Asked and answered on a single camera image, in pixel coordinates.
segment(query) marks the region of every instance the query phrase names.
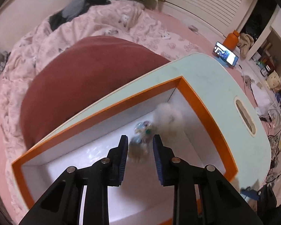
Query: phone screen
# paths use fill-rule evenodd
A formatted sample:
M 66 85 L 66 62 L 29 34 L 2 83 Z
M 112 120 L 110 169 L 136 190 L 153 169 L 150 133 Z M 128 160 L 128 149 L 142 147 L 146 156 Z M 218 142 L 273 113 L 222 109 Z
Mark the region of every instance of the phone screen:
M 224 47 L 221 43 L 217 42 L 213 51 L 224 61 L 231 64 L 232 66 L 235 66 L 238 57 L 228 48 Z

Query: pink blanket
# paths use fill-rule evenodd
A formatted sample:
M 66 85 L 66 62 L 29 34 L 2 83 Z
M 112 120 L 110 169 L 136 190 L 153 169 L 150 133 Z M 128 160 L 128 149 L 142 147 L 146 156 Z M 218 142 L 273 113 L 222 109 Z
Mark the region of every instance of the pink blanket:
M 23 97 L 33 78 L 57 55 L 82 38 L 97 35 L 110 35 L 143 45 L 171 61 L 192 52 L 203 52 L 199 46 L 168 32 L 160 21 L 144 11 L 142 4 L 128 0 L 93 6 L 54 32 L 45 20 L 16 43 L 3 72 L 0 111 L 7 156 L 5 176 L 16 213 L 12 218 L 17 223 L 27 212 L 17 197 L 11 172 L 11 163 L 27 151 L 19 127 Z

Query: pink bed sheet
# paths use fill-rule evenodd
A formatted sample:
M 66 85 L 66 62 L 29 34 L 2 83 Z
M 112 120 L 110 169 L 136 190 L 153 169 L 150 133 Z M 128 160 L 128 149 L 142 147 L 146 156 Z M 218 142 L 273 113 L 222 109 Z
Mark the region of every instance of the pink bed sheet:
M 124 37 L 124 39 L 126 40 L 130 40 L 135 43 L 142 44 L 147 48 L 149 48 L 150 50 L 154 51 L 155 53 L 158 53 L 168 58 L 171 61 L 180 58 L 182 56 L 185 56 L 194 51 L 201 51 L 203 53 L 212 56 L 211 52 L 213 49 L 213 45 L 206 38 L 204 38 L 201 35 L 197 35 L 193 33 L 179 20 L 171 16 L 156 11 L 150 11 L 150 10 L 145 10 L 144 12 L 141 6 L 136 5 L 132 1 L 124 1 L 124 2 L 118 1 L 116 3 L 111 4 L 110 6 L 111 6 L 110 10 L 114 9 L 114 7 L 112 6 L 117 6 L 116 9 L 114 9 L 116 11 L 115 18 L 113 17 L 112 12 L 110 12 L 110 14 L 106 13 L 106 8 L 108 8 L 107 6 L 104 6 L 104 9 L 100 9 L 98 8 L 100 6 L 96 6 L 97 8 L 96 7 L 91 8 L 89 12 L 86 13 L 85 15 L 82 15 L 74 19 L 73 22 L 71 23 L 64 24 L 63 26 L 60 27 L 60 29 L 56 30 L 53 33 L 50 31 L 50 28 L 48 27 L 48 23 L 44 21 L 40 26 L 38 26 L 31 33 L 23 37 L 15 45 L 15 47 L 13 48 L 13 52 L 11 54 L 11 59 L 8 62 L 8 67 L 5 70 L 5 75 L 4 75 L 5 79 L 3 80 L 5 81 L 5 83 L 7 79 L 11 80 L 7 84 L 8 88 L 6 88 L 7 85 L 5 84 L 5 91 L 3 91 L 5 95 L 3 95 L 4 96 L 3 100 L 5 100 L 5 104 L 8 104 L 9 100 L 13 100 L 13 102 L 11 102 L 13 103 L 13 105 L 9 105 L 10 108 L 6 112 L 3 111 L 5 112 L 5 114 L 18 115 L 19 112 L 17 111 L 17 108 L 19 108 L 20 103 L 22 101 L 15 98 L 14 96 L 10 97 L 6 94 L 10 94 L 10 91 L 13 91 L 15 93 L 16 91 L 20 90 L 20 92 L 18 92 L 17 94 L 17 97 L 22 99 L 22 97 L 24 96 L 27 90 L 29 82 L 33 79 L 33 77 L 40 70 L 42 70 L 53 58 L 55 58 L 58 55 L 58 53 L 60 53 L 59 50 L 53 48 L 52 45 L 54 44 L 54 41 L 59 40 L 59 43 L 55 45 L 57 46 L 57 48 L 66 49 L 67 47 L 71 46 L 73 43 L 75 43 L 79 39 L 84 38 L 85 36 L 92 36 L 92 35 L 99 35 L 99 34 L 106 34 L 106 33 L 112 34 L 112 31 L 114 31 L 116 27 L 123 26 L 125 23 L 127 23 L 125 22 L 125 17 L 121 17 L 121 9 L 122 11 L 129 11 L 131 10 L 129 6 L 134 7 L 133 8 L 134 12 L 132 13 L 132 18 L 134 21 L 132 22 L 128 21 L 128 25 L 132 28 L 132 30 L 131 32 L 129 32 L 128 28 L 124 27 L 122 28 L 122 31 L 119 30 L 117 37 L 121 36 Z M 90 17 L 92 17 L 92 21 L 94 21 L 93 19 L 94 14 L 96 15 L 100 14 L 101 16 L 103 16 L 103 18 L 99 23 L 97 22 L 97 24 L 92 24 L 92 28 L 91 28 L 92 30 L 89 31 L 90 28 L 86 28 L 85 26 L 86 21 L 84 20 L 87 20 Z M 103 20 L 106 16 L 109 19 L 110 18 L 114 19 L 114 22 L 112 21 L 111 25 L 108 24 L 108 21 Z M 155 34 L 153 33 L 149 35 L 152 36 L 150 40 L 148 40 L 147 38 L 150 32 L 146 28 L 146 24 L 148 23 L 149 26 L 151 26 L 152 28 L 154 28 L 154 30 L 156 30 Z M 164 45 L 160 45 L 160 47 L 157 49 L 156 48 L 157 38 L 154 37 L 168 36 L 167 32 L 169 32 L 170 37 L 172 37 L 171 42 L 173 43 L 170 43 L 167 40 L 159 40 Z M 36 47 L 30 46 L 33 43 L 36 43 L 37 46 Z M 41 55 L 36 56 L 35 51 L 42 52 L 45 56 L 43 58 Z M 33 67 L 30 67 L 30 68 L 26 68 L 26 71 L 25 70 L 16 71 L 15 69 L 17 67 L 23 67 L 23 65 L 25 65 L 23 63 L 23 58 L 27 60 L 26 63 L 27 62 L 32 63 L 32 65 L 34 65 L 35 67 L 35 70 L 33 69 Z M 227 69 L 227 71 L 236 80 L 239 86 L 244 90 L 243 80 L 241 78 L 240 73 L 233 69 Z M 28 76 L 25 78 L 25 80 L 28 79 L 28 82 L 24 83 L 24 87 L 19 88 L 19 81 L 22 80 L 23 75 Z M 12 89 L 11 83 L 14 84 L 14 86 L 16 87 L 15 89 Z M 1 87 L 2 87 L 2 79 L 0 78 L 0 92 L 2 91 Z M 253 95 L 250 93 L 248 88 L 246 88 L 246 93 L 252 105 L 255 107 L 256 104 Z M 6 143 L 8 142 L 8 136 L 3 134 L 4 131 L 2 131 L 1 124 L 2 124 L 2 118 L 0 117 L 0 195 L 11 218 L 18 223 L 21 217 L 25 214 L 25 211 L 21 211 L 21 205 L 17 203 L 17 199 L 15 198 L 16 193 L 11 190 L 13 189 L 11 185 L 8 186 L 5 175 L 7 175 L 10 181 L 11 174 L 8 173 L 10 170 L 10 163 L 8 161 L 12 161 L 16 157 L 18 157 L 19 151 L 18 150 L 16 151 L 11 146 L 6 145 Z M 5 127 L 5 130 L 8 131 L 15 131 L 15 132 L 19 131 L 17 129 L 17 125 L 14 126 L 11 125 L 11 127 L 14 128 L 10 128 L 10 129 L 6 128 L 6 127 L 10 127 L 6 124 L 3 127 Z M 22 141 L 21 136 L 17 136 L 15 138 L 15 141 L 18 147 L 20 147 L 19 150 L 25 151 L 23 145 L 21 144 Z

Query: brown cloth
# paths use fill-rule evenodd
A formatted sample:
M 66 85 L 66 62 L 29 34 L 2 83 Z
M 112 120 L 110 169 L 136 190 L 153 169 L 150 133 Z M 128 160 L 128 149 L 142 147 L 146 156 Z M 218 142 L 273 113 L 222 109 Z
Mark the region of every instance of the brown cloth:
M 102 97 L 168 62 L 115 37 L 78 41 L 34 78 L 23 99 L 20 126 L 27 148 Z

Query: bed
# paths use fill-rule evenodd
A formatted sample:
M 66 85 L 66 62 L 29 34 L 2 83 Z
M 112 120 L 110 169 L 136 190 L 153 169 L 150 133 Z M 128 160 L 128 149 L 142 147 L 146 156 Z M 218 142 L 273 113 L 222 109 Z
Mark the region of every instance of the bed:
M 195 33 L 178 19 L 158 11 L 145 9 L 143 5 L 135 1 L 119 0 L 113 1 L 110 5 L 91 7 L 86 14 L 62 25 L 53 33 L 48 21 L 44 19 L 64 7 L 69 0 L 51 0 L 50 2 L 42 0 L 43 5 L 39 7 L 37 13 L 33 12 L 37 3 L 29 4 L 29 1 L 35 0 L 8 0 L 0 10 L 0 31 L 4 37 L 4 40 L 0 40 L 0 49 L 11 49 L 14 45 L 5 73 L 0 76 L 0 94 L 4 96 L 3 98 L 0 96 L 0 195 L 8 213 L 16 223 L 20 222 L 26 210 L 24 209 L 25 206 L 17 199 L 18 191 L 13 181 L 10 164 L 27 150 L 19 132 L 19 108 L 35 74 L 42 71 L 57 55 L 80 39 L 90 35 L 109 35 L 111 27 L 122 26 L 118 17 L 121 18 L 121 11 L 123 10 L 129 11 L 130 17 L 133 18 L 128 22 L 132 30 L 128 31 L 125 27 L 121 27 L 122 29 L 118 30 L 116 37 L 143 45 L 169 61 L 181 58 L 191 52 L 202 52 L 212 56 L 213 49 L 213 43 L 200 34 L 200 29 L 198 33 Z M 15 14 L 13 10 L 17 6 L 23 8 L 21 16 L 33 13 L 32 19 L 16 19 L 18 14 Z M 100 22 L 87 24 L 86 21 L 90 18 L 93 20 L 95 14 L 101 15 L 101 17 L 98 16 Z M 15 19 L 14 27 L 19 28 L 10 35 L 8 35 L 9 31 L 2 33 L 1 30 L 2 28 L 8 28 L 6 16 L 9 17 L 9 21 Z M 159 42 L 153 39 L 148 40 L 148 33 L 143 32 L 148 30 L 148 25 L 154 28 L 152 38 L 170 36 L 171 43 L 162 39 Z M 215 36 L 211 41 L 220 39 Z M 23 46 L 29 48 L 24 59 L 26 64 L 23 63 L 23 60 L 17 59 L 17 50 L 22 51 Z M 35 58 L 33 51 L 36 49 L 43 50 L 43 56 L 40 55 L 40 57 Z M 35 68 L 35 71 L 31 68 L 31 65 L 30 68 L 25 67 L 29 60 L 32 62 L 31 65 Z M 23 68 L 13 71 L 19 64 L 23 64 Z M 241 73 L 236 69 L 226 68 L 226 70 L 245 92 L 252 106 L 256 107 L 254 97 L 245 86 Z M 14 77 L 14 83 L 20 82 L 19 85 L 12 84 L 11 77 Z

